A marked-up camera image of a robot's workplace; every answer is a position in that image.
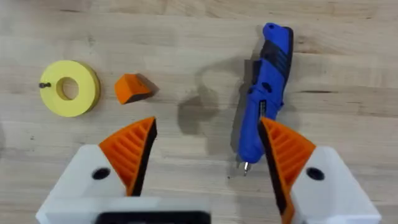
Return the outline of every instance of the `blue rotary tool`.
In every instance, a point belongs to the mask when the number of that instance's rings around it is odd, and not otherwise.
[[[289,78],[293,55],[293,30],[267,23],[262,33],[265,43],[260,59],[254,62],[252,86],[246,97],[238,154],[244,164],[244,175],[250,164],[264,154],[257,124],[262,116],[276,119],[283,106],[283,94]]]

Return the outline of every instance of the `screw hole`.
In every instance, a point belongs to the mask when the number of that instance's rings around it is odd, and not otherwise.
[[[102,180],[105,179],[109,174],[111,173],[111,170],[106,167],[101,167],[99,169],[96,169],[93,172],[92,178],[95,180]]]
[[[307,168],[307,175],[313,180],[324,180],[325,174],[318,168],[309,167]]]
[[[269,93],[272,92],[272,88],[268,83],[261,83],[262,87],[264,87]]]

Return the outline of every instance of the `orange foam piece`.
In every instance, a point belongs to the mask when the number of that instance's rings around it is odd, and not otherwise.
[[[134,97],[151,93],[136,74],[124,74],[115,84],[114,90],[120,104],[134,101]]]
[[[155,118],[150,117],[120,129],[99,144],[126,186],[126,195],[128,196],[133,194],[140,168],[144,169],[143,172],[146,170],[150,147],[152,147],[155,136]]]
[[[316,145],[304,138],[301,134],[277,121],[261,118],[260,125],[263,125],[266,130],[266,133],[264,133],[261,131],[261,127],[259,127],[260,138],[263,143],[267,143],[264,144],[264,146],[266,148],[270,175],[271,177],[276,175],[279,179],[279,185],[277,184],[277,187],[280,187],[283,197],[285,198],[285,208],[283,213],[281,213],[282,223],[290,223],[294,215],[294,206],[290,198],[290,190]]]

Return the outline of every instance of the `black stripe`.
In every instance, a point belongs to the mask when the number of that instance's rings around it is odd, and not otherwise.
[[[289,79],[290,68],[292,66],[293,57],[293,30],[289,27],[284,27],[289,33],[289,52],[287,54],[278,45],[270,40],[266,40],[262,46],[260,56],[271,63],[285,78],[284,86],[286,86]]]
[[[279,213],[282,215],[285,212],[287,202],[285,195],[282,191],[282,184],[280,183],[279,173],[276,169],[275,158],[272,155],[271,145],[268,140],[268,133],[266,127],[263,125],[262,122],[259,122],[257,128],[262,144],[264,145],[265,154],[268,162],[269,175],[271,176],[272,187],[274,188],[276,204],[278,206]]]
[[[290,75],[290,68],[292,67],[292,59],[293,59],[293,39],[294,39],[294,33],[292,28],[290,27],[284,27],[285,29],[287,29],[287,31],[289,32],[289,52],[287,52],[287,63],[286,63],[286,81],[285,81],[285,85],[287,83],[287,80],[289,79],[289,75]]]
[[[156,119],[155,119],[154,122],[152,123],[152,126],[150,127],[147,136],[147,141],[145,142],[144,152],[141,157],[141,163],[139,165],[137,179],[136,182],[134,183],[134,188],[131,194],[132,196],[141,195],[142,186],[144,185],[145,172],[148,166],[149,154],[150,150],[152,149],[152,145],[155,141],[156,135],[157,135],[157,129],[156,129]]]

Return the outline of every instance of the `yellow tape roll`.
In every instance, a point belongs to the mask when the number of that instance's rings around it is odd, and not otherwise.
[[[70,100],[63,92],[66,78],[76,81],[79,92]],[[81,115],[94,107],[100,97],[100,83],[95,72],[82,63],[61,60],[49,65],[40,78],[40,95],[44,104],[64,117]]]

